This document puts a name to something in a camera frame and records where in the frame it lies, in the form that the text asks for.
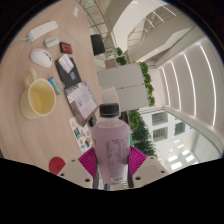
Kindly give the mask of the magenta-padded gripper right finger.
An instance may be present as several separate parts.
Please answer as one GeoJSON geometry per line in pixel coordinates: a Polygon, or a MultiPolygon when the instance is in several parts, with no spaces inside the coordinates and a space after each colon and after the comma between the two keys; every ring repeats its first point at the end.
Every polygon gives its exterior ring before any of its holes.
{"type": "Polygon", "coordinates": [[[137,148],[130,147],[127,178],[130,188],[141,188],[168,174],[155,156],[146,156],[137,148]]]}

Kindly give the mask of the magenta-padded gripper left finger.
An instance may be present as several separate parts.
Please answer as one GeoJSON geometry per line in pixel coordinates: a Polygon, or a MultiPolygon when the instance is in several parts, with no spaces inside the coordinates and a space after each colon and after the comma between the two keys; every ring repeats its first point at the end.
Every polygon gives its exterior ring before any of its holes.
{"type": "Polygon", "coordinates": [[[84,188],[99,187],[99,172],[95,150],[86,151],[78,159],[70,160],[58,173],[58,176],[84,188]]]}

